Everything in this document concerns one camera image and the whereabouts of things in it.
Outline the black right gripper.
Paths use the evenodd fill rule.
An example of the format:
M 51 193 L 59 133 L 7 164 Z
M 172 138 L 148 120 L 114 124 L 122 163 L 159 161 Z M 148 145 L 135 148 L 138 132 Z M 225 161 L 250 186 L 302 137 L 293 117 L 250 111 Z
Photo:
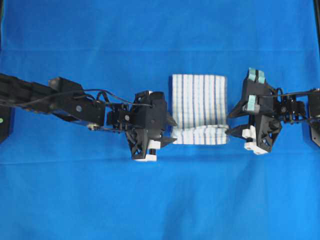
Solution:
M 249 115 L 249 124 L 227 129 L 228 136 L 244 138 L 244 148 L 256 155 L 272 151 L 284 124 L 298 124 L 305 120 L 305 104 L 298 101 L 302 91 L 283 93 L 267 83 L 265 73 L 249 68 L 243 82 L 241 100 L 228 113 L 229 119 Z

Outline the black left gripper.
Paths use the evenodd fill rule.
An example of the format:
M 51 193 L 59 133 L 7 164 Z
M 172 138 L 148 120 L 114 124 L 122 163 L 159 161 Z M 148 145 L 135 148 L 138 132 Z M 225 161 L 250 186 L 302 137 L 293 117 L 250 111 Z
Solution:
M 166 125 L 178 124 L 168 112 L 162 91 L 143 91 L 135 95 L 133 104 L 113 104 L 106 124 L 113 132 L 124 133 L 131 158 L 139 162 L 155 162 L 156 150 L 174 143 L 177 138 L 164 136 Z

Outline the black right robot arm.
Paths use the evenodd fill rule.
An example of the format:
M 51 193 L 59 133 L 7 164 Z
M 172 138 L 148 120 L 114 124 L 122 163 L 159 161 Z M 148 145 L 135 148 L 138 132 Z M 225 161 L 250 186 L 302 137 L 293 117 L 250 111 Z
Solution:
M 248 116 L 248 123 L 226 130 L 228 136 L 245 140 L 244 148 L 256 155 L 272 151 L 282 124 L 307 123 L 310 138 L 320 144 L 320 90 L 284 93 L 268 84 L 265 73 L 249 68 L 239 102 L 228 118 Z

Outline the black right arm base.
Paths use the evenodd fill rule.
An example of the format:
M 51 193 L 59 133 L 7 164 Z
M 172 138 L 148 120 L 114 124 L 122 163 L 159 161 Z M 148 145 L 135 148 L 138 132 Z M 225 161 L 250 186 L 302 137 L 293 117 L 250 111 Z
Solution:
M 320 89 L 311 90 L 308 96 L 309 129 L 311 140 L 320 146 Z

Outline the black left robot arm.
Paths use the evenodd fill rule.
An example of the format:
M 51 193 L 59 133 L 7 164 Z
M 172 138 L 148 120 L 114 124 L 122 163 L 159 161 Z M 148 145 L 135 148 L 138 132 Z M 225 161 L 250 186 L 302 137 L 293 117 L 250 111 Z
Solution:
M 177 138 L 165 135 L 168 126 L 177 126 L 168 111 L 162 91 L 142 91 L 132 102 L 111 102 L 111 93 L 91 89 L 63 77 L 51 79 L 48 85 L 29 82 L 15 76 L 0 75 L 0 141 L 12 133 L 14 109 L 54 115 L 63 121 L 82 125 L 90 131 L 124 133 L 131 158 L 138 162 L 155 162 L 156 151 L 174 143 Z

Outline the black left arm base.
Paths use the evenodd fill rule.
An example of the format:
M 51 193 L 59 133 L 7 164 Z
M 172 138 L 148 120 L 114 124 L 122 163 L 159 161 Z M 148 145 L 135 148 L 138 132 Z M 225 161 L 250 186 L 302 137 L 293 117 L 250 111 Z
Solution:
M 2 144 L 13 132 L 15 109 L 0 106 L 0 143 Z

